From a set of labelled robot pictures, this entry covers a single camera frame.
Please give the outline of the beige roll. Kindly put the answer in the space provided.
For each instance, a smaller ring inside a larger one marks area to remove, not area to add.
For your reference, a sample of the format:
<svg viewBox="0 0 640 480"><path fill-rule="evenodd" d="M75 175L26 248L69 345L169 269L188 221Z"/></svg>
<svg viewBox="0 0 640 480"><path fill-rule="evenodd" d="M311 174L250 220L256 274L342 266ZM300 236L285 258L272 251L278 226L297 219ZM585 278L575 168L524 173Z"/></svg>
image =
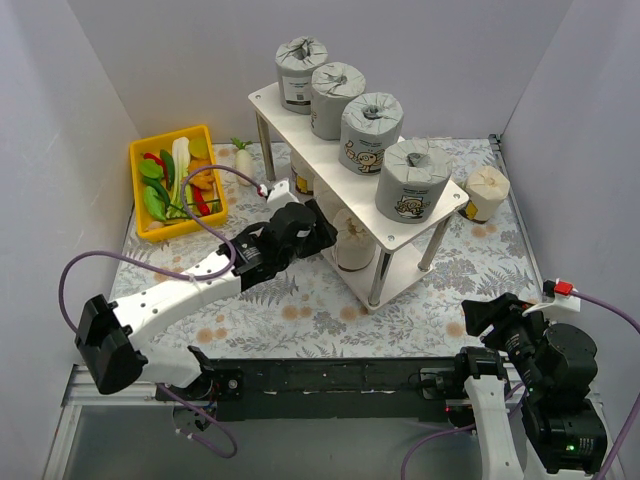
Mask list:
<svg viewBox="0 0 640 480"><path fill-rule="evenodd" d="M330 223L334 222L338 212L344 208L344 202L318 176L314 177L313 197Z"/></svg>
<svg viewBox="0 0 640 480"><path fill-rule="evenodd" d="M304 195L314 194L314 174L304 159L295 151L290 152L291 175L295 190Z"/></svg>
<svg viewBox="0 0 640 480"><path fill-rule="evenodd" d="M484 224L508 197L510 181L498 169L483 166L469 175L463 189L468 201L458 213L467 220Z"/></svg>
<svg viewBox="0 0 640 480"><path fill-rule="evenodd" d="M337 229L337 237L332 255L338 267L348 272L366 268L374 257L376 242L364 225L347 209L341 209L333 226Z"/></svg>

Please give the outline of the grey roll with cartoon label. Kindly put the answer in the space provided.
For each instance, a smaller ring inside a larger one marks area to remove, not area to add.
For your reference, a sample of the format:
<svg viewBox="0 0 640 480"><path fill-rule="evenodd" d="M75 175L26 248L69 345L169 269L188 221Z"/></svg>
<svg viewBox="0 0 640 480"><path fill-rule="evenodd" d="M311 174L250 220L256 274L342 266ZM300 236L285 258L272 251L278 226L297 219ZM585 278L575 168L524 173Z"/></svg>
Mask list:
<svg viewBox="0 0 640 480"><path fill-rule="evenodd" d="M312 132L323 140L339 140L344 109L365 90L364 75L351 65L331 62L317 68L311 78Z"/></svg>

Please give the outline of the grey roll with QR label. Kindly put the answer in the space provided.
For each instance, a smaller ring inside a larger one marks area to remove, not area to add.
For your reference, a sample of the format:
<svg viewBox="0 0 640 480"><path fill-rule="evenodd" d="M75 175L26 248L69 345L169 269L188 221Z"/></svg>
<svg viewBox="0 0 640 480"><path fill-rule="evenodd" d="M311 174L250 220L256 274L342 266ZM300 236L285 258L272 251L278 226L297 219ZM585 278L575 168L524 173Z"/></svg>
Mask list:
<svg viewBox="0 0 640 480"><path fill-rule="evenodd" d="M311 111L311 79L328 62L328 51L312 36L302 36L280 45L275 55L280 103L294 113Z"/></svg>

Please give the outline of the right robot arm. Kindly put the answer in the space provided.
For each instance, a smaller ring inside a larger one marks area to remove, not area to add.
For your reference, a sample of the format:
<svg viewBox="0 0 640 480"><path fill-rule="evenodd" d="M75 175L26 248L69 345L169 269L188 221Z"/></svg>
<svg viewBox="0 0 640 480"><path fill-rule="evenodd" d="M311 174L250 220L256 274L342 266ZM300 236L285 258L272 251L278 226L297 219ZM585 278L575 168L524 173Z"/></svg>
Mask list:
<svg viewBox="0 0 640 480"><path fill-rule="evenodd" d="M595 342L581 329L552 322L580 307L562 296L531 304L511 293L487 302L462 303L466 331L482 347L464 347L454 358L454 389L471 401L485 479L521 479L506 409L510 361L525 388L522 422L530 451L547 473L596 474L607 451L602 420L588 399L598 368Z"/></svg>

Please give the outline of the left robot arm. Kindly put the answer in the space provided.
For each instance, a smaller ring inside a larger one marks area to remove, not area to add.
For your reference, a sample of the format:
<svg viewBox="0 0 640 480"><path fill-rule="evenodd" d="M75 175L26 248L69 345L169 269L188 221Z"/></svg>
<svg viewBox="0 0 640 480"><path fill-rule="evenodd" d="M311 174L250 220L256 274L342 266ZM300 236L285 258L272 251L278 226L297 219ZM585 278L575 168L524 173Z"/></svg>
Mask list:
<svg viewBox="0 0 640 480"><path fill-rule="evenodd" d="M337 230L317 203L290 202L267 222L246 227L182 273L113 302L85 303L75 343L98 391L110 395L145 381L168 384L193 400L213 386L213 368L197 348L163 348L160 332L200 308L273 279L291 262L333 246Z"/></svg>

